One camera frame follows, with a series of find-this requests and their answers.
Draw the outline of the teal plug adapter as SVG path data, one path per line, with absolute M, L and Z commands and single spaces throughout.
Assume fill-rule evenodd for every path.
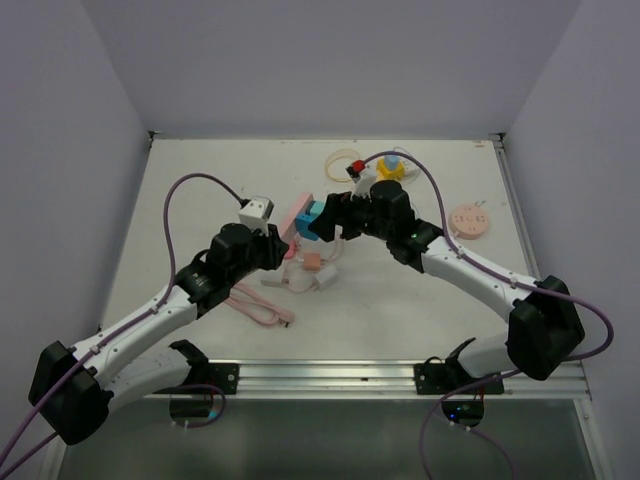
M 310 217 L 319 216 L 325 208 L 325 203 L 322 201 L 314 200 L 309 203 L 306 208 L 306 214 Z

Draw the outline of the blue plug adapter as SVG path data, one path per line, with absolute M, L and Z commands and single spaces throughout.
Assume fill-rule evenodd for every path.
M 294 225 L 297 233 L 301 238 L 317 241 L 319 236 L 310 230 L 310 224 L 314 221 L 315 217 L 306 213 L 299 213 L 294 220 Z

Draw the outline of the pink rectangular power strip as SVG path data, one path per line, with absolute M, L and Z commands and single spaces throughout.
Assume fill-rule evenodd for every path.
M 298 196 L 293 202 L 293 205 L 289 208 L 284 218 L 278 225 L 278 232 L 280 238 L 286 243 L 290 244 L 297 233 L 295 221 L 298 215 L 303 214 L 309 204 L 314 200 L 311 192 L 304 192 Z

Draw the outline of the orange small charger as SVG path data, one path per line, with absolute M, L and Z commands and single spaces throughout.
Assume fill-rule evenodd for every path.
M 304 270 L 317 272 L 323 268 L 323 258 L 318 252 L 304 252 L 302 255 L 302 267 Z

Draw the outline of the pink plug adapter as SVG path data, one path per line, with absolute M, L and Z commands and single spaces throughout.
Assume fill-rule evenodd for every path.
M 297 243 L 297 242 L 295 242 L 295 241 L 292 241 L 292 242 L 289 244 L 289 246 L 288 246 L 288 250 L 286 251 L 286 253 L 285 253 L 285 255 L 284 255 L 283 259 L 284 259 L 285 261 L 290 261 L 290 260 L 294 259 L 294 258 L 298 255 L 298 252 L 299 252 L 299 245 L 298 245 L 298 243 Z

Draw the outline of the white large charger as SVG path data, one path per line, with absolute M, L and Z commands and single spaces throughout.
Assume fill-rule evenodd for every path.
M 315 283 L 319 290 L 323 290 L 333 285 L 338 277 L 338 270 L 334 265 L 326 265 L 319 270 L 315 275 Z

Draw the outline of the round pink power socket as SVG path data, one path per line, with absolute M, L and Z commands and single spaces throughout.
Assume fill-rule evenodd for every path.
M 489 230 L 489 215 L 476 204 L 460 204 L 450 212 L 448 225 L 455 238 L 477 240 Z

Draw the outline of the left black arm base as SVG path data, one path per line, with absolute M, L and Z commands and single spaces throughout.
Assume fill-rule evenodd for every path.
M 204 385 L 214 386 L 225 395 L 235 395 L 240 378 L 240 365 L 231 362 L 208 363 L 193 367 L 178 386 L 157 390 L 157 394 L 205 394 Z

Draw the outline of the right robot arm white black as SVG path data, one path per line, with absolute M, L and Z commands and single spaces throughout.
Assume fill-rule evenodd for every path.
M 458 287 L 505 321 L 504 333 L 468 339 L 441 363 L 425 363 L 427 378 L 454 391 L 468 392 L 481 378 L 510 370 L 544 381 L 584 340 L 564 282 L 553 276 L 492 277 L 451 247 L 440 227 L 418 218 L 395 181 L 377 182 L 364 196 L 328 195 L 309 229 L 326 242 L 377 238 L 399 263 Z

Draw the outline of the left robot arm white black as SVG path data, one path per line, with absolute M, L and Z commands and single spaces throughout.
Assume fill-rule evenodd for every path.
M 273 224 L 224 225 L 207 250 L 137 311 L 73 346 L 47 346 L 29 402 L 66 444 L 75 445 L 93 435 L 111 411 L 141 396 L 177 385 L 189 393 L 201 390 L 208 379 L 206 359 L 190 342 L 172 343 L 160 360 L 146 361 L 143 354 L 226 301 L 250 274 L 279 268 L 287 250 Z

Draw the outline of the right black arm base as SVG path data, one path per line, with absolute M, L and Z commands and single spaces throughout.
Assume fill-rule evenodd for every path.
M 413 380 L 418 395 L 445 395 L 453 390 L 464 388 L 463 394 L 484 392 L 489 395 L 505 393 L 502 380 L 470 388 L 476 382 L 461 367 L 447 363 L 438 357 L 430 357 L 413 365 Z

